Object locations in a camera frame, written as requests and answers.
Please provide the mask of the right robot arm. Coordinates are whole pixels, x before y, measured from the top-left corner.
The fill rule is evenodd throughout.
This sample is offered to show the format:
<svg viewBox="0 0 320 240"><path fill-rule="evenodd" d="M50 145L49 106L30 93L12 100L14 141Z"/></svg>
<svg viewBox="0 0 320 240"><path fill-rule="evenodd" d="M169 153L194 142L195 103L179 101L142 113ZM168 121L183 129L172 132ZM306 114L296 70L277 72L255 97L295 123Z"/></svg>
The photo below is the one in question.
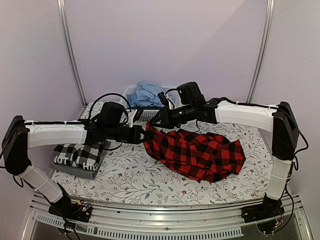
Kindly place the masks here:
<svg viewBox="0 0 320 240"><path fill-rule="evenodd" d="M278 203L296 161L296 147L300 135L291 106L282 101L278 105L259 105L231 101L226 97L211 98L201 104L169 109L161 108L151 119L160 128L172 129L189 121L198 120L210 124L235 124L261 129L272 134L271 155L273 167L265 196L268 198L259 206L262 218L269 218L278 210Z"/></svg>

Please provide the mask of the folded grey shirt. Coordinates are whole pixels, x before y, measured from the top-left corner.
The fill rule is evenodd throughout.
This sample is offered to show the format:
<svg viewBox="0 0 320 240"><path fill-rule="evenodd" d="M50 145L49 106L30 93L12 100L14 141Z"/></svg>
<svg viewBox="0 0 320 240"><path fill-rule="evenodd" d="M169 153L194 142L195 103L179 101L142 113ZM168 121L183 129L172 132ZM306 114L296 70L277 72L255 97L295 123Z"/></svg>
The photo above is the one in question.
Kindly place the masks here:
<svg viewBox="0 0 320 240"><path fill-rule="evenodd" d="M100 163L98 165L98 168L96 171L88 171L88 170L84 170L81 168L75 168L75 167L71 167L71 166L63 166L63 165L56 165L54 164L53 160L54 160L54 153L53 153L53 160L51 162L52 167L60 172L69 174L69 175L73 175L79 178L83 178L83 179L88 179L88 180L94 180L96 178L96 175L98 174L101 164L103 162L103 159L107 153L107 149L110 146L110 142L109 141L104 141L102 143L98 143L98 144L103 144L104 145L104 151L102 152L102 158L100 160Z"/></svg>

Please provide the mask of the aluminium front rail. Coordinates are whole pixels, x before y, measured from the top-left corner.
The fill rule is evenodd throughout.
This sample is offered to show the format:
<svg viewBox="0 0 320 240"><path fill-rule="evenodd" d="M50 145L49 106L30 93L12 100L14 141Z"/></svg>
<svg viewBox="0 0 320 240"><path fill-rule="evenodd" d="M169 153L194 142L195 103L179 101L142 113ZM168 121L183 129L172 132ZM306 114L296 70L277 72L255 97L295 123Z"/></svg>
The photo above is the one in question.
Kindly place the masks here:
<svg viewBox="0 0 320 240"><path fill-rule="evenodd" d="M258 200L237 203L151 206L94 202L89 222L64 226L49 214L49 205L35 194L22 232L24 240L313 240L300 197L285 195L279 231L267 233L273 218L245 222L242 208Z"/></svg>

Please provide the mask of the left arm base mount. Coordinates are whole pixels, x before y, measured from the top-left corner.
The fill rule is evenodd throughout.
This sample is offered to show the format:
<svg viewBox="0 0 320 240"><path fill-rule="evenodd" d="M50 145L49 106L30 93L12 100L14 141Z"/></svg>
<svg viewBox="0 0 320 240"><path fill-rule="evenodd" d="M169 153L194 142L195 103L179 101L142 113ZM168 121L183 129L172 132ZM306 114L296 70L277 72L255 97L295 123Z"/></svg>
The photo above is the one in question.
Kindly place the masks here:
<svg viewBox="0 0 320 240"><path fill-rule="evenodd" d="M92 215L92 205L83 199L72 201L69 195L63 192L61 199L50 204L48 212L67 220L88 223Z"/></svg>

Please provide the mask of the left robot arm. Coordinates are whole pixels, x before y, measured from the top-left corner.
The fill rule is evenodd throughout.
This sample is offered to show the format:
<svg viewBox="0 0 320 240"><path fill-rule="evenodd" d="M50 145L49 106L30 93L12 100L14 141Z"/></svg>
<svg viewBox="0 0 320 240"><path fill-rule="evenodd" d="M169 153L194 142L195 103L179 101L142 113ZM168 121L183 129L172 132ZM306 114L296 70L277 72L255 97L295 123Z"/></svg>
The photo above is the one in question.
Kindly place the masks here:
<svg viewBox="0 0 320 240"><path fill-rule="evenodd" d="M30 149L64 144L91 145L105 140L138 145L153 136L153 132L140 125L107 126L91 120L33 121L17 115L3 138L0 156L9 174L26 181L54 203L63 217L70 217L75 211L74 205L63 198L62 188L32 163L28 155Z"/></svg>

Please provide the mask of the blue shirt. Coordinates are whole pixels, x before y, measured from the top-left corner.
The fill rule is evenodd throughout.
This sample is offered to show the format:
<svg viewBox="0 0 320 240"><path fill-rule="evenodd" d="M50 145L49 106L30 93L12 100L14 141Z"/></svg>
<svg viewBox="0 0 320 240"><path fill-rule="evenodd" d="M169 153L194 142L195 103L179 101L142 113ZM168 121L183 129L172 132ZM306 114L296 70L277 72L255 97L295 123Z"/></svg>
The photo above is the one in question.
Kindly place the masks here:
<svg viewBox="0 0 320 240"><path fill-rule="evenodd" d="M158 97L158 94L165 92L165 89L156 83L139 81L131 93L126 93L126 99L131 107L158 107L164 105Z"/></svg>

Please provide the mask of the white plastic basket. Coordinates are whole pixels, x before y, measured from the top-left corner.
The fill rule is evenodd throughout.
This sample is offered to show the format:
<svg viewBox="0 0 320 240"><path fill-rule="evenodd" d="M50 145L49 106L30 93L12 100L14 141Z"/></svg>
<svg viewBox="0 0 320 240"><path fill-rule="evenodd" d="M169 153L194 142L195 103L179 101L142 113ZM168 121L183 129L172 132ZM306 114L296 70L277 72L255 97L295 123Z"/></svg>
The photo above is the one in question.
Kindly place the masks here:
<svg viewBox="0 0 320 240"><path fill-rule="evenodd" d="M127 95L135 93L136 92L136 85L130 85L128 86L122 93L124 97L127 97ZM173 108L176 109L178 107L181 107L181 99L176 90L170 91L166 94L166 97L173 102ZM160 110L160 107L142 107L142 114L139 118L140 121L149 121L152 119L157 112Z"/></svg>

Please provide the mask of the floral tablecloth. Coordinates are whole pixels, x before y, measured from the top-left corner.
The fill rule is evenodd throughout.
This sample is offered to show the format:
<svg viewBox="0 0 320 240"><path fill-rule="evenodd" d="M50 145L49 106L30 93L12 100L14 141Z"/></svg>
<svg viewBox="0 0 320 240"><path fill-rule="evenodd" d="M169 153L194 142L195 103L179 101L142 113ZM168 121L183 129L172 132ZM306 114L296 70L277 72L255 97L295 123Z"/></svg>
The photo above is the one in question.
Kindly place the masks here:
<svg viewBox="0 0 320 240"><path fill-rule="evenodd" d="M182 129L215 133L239 140L246 160L239 174L215 183L197 182L171 171L149 157L142 144L111 143L93 180L54 170L51 179L70 196L95 202L134 205L191 206L262 199L268 188L273 160L260 130L235 124L191 121Z"/></svg>

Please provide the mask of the left aluminium post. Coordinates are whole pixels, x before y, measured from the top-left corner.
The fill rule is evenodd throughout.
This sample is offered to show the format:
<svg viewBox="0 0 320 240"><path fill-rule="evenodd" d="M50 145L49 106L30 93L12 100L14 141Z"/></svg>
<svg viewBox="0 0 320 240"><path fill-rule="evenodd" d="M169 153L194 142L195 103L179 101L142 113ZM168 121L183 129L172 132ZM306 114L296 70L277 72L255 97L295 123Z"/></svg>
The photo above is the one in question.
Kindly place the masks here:
<svg viewBox="0 0 320 240"><path fill-rule="evenodd" d="M75 58L75 54L72 46L72 39L71 39L70 30L69 30L67 11L66 11L66 3L64 0L57 0L57 9L58 9L59 20L61 25L62 37L64 40L66 54L69 61L75 88L77 90L77 94L79 96L81 104L85 107L88 103L87 103L85 91L80 79L80 74L79 74L79 70L78 70L78 66L76 63L76 58Z"/></svg>

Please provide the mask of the folded black white plaid shirt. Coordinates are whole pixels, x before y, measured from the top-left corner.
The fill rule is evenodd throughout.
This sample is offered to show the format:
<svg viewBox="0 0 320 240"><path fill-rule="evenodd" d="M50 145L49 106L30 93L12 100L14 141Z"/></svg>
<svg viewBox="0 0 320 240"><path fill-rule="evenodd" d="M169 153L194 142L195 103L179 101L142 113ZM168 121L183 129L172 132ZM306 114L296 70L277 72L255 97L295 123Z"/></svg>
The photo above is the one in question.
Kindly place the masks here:
<svg viewBox="0 0 320 240"><path fill-rule="evenodd" d="M53 163L95 172L101 162L104 150L102 143L93 145L59 144L53 149Z"/></svg>

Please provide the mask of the right aluminium post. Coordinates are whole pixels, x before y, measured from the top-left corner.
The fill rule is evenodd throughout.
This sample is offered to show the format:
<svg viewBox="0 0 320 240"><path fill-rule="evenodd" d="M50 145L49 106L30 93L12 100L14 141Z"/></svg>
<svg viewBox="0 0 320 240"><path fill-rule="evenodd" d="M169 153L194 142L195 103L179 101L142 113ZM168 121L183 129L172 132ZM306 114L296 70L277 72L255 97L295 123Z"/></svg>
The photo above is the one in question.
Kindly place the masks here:
<svg viewBox="0 0 320 240"><path fill-rule="evenodd" d="M265 11L264 24L262 28L262 37L260 41L260 47L258 51L258 56L255 64L255 68L253 71L252 81L250 84L249 92L246 98L246 103L252 103L253 98L256 92L256 88L258 86L266 50L268 47L268 41L270 37L272 22L273 22L273 14L274 14L275 1L268 0Z"/></svg>

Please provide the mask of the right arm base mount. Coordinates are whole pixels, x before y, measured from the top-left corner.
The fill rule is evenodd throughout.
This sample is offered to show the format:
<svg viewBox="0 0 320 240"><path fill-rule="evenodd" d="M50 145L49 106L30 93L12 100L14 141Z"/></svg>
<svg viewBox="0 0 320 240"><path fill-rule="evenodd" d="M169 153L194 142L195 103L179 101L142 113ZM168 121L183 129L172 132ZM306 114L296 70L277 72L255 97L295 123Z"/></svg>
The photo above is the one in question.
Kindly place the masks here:
<svg viewBox="0 0 320 240"><path fill-rule="evenodd" d="M264 235L274 234L284 219L282 201L267 196L262 203L245 206L241 209L241 217L245 223L259 222L257 229Z"/></svg>

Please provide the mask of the red black plaid shirt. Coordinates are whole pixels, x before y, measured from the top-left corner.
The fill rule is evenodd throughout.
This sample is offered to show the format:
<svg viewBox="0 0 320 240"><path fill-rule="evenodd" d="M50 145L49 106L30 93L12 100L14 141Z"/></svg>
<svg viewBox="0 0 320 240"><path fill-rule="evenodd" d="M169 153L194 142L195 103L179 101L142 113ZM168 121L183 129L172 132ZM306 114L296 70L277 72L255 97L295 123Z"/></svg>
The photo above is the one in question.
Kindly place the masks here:
<svg viewBox="0 0 320 240"><path fill-rule="evenodd" d="M153 134L151 140L143 143L146 153L168 169L197 182L215 183L230 174L238 175L246 161L239 140L183 129L166 133L149 123L145 129Z"/></svg>

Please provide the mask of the aluminium post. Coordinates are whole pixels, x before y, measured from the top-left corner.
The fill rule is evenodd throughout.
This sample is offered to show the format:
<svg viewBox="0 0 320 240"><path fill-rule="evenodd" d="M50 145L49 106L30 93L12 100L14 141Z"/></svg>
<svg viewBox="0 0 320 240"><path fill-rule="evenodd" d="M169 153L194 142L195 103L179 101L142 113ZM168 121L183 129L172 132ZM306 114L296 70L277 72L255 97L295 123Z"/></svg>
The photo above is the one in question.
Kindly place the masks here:
<svg viewBox="0 0 320 240"><path fill-rule="evenodd" d="M76 63L76 58L75 58L75 54L72 46L72 39L71 39L70 30L69 30L67 11L66 11L66 3L64 0L57 0L57 9L58 9L59 20L61 25L62 37L64 40L66 54L69 61L75 88L77 90L77 94L79 96L81 104L85 107L88 103L87 103L85 91L80 79L80 74L79 74L79 70L78 70L78 66Z"/></svg>
<svg viewBox="0 0 320 240"><path fill-rule="evenodd" d="M255 68L253 71L252 81L250 84L249 92L246 98L246 103L252 103L253 98L256 92L256 88L258 86L266 50L268 47L268 41L270 37L272 22L273 22L273 14L274 14L275 1L268 0L265 11L264 24L262 28L262 37L260 41L260 47L258 51L258 56L255 64Z"/></svg>

